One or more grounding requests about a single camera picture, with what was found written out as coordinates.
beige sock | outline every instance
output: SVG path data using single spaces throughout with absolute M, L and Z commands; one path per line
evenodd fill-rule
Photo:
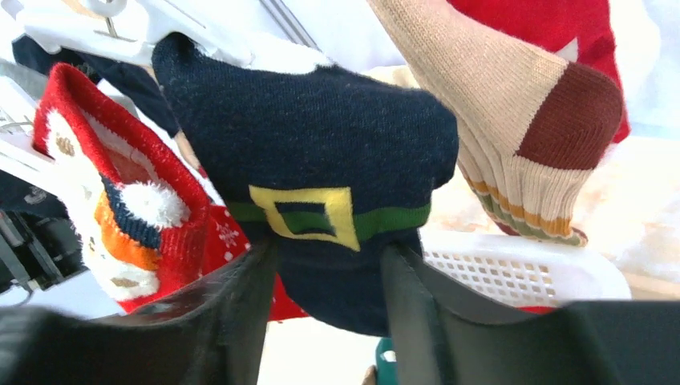
M 445 0 L 369 3 L 417 82 L 458 117 L 458 165 L 488 215 L 506 233 L 584 245 L 573 205 L 621 122 L 617 86 Z

white plastic hanger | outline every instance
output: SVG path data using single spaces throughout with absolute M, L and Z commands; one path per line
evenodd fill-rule
M 14 80 L 0 76 L 0 110 L 8 120 L 0 122 L 0 165 L 9 174 L 58 195 L 54 161 L 33 149 L 36 107 L 36 101 Z
M 93 12 L 112 18 L 128 6 L 128 0 L 80 0 Z M 97 20 L 72 12 L 58 12 L 19 0 L 0 0 L 2 8 L 48 52 L 61 47 L 143 67 L 151 66 L 153 48 L 168 34 L 179 32 L 193 40 L 208 56 L 247 67 L 253 53 L 242 35 L 202 16 L 192 0 L 136 1 L 148 13 L 148 24 L 139 36 L 122 37 L 102 30 Z

red sock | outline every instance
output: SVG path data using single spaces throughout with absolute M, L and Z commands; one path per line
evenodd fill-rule
M 447 0 L 486 26 L 608 75 L 621 88 L 609 0 Z M 630 134 L 626 114 L 613 138 Z
M 64 180 L 59 198 L 83 241 L 83 262 L 127 312 L 250 247 L 170 147 L 74 67 L 52 69 L 34 146 Z M 282 287 L 275 293 L 274 320 L 301 316 Z

red fabric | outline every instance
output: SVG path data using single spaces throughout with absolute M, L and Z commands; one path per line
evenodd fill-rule
M 577 61 L 608 75 L 621 88 L 609 20 L 609 0 L 447 0 L 461 13 L 527 43 L 558 52 L 574 39 Z M 614 143 L 630 134 L 627 115 Z
M 555 309 L 552 307 L 547 307 L 547 306 L 527 306 L 527 307 L 521 307 L 520 310 L 524 310 L 528 313 L 534 313 L 534 314 L 548 314 L 552 313 Z
M 170 147 L 124 107 L 102 94 L 96 85 L 74 67 L 61 63 L 52 69 L 45 95 L 36 111 L 34 147 L 46 155 L 49 155 L 47 137 L 50 131 L 47 117 L 52 111 L 57 111 L 64 117 L 84 155 L 100 174 L 117 187 L 147 181 L 140 180 L 139 176 L 149 178 L 148 173 L 139 165 L 132 164 L 129 157 L 121 156 L 124 154 L 115 152 L 100 140 L 83 112 L 145 155 L 158 177 L 167 182 L 191 210 L 189 218 L 181 227 L 160 231 L 160 248 L 156 251 L 160 255 L 156 270 L 160 281 L 158 291 L 147 297 L 119 302 L 125 311 L 132 312 L 167 296 L 194 282 L 201 275 L 222 267 L 249 249 L 248 239 L 229 215 L 229 211 L 224 206 L 211 204 L 200 182 L 186 169 Z M 127 161 L 131 170 L 120 171 L 121 161 Z M 306 315 L 285 295 L 283 285 L 278 279 L 274 293 L 272 320 Z

orange stripe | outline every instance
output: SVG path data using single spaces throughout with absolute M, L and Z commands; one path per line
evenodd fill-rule
M 555 234 L 562 237 L 572 235 L 572 218 L 558 217 L 553 220 L 545 219 L 539 214 L 530 213 L 524 210 L 524 207 L 522 206 L 511 204 L 508 198 L 501 194 L 495 187 L 489 186 L 484 182 L 469 180 L 467 177 L 465 177 L 465 180 L 478 194 L 491 196 L 506 213 L 510 213 L 510 215 L 524 221 L 527 225 L 542 229 L 548 234 Z
M 160 257 L 154 249 L 143 247 L 139 242 L 130 238 L 115 223 L 108 197 L 102 192 L 95 210 L 95 220 L 99 223 L 102 233 L 102 244 L 113 258 L 135 265 L 142 270 L 158 269 Z

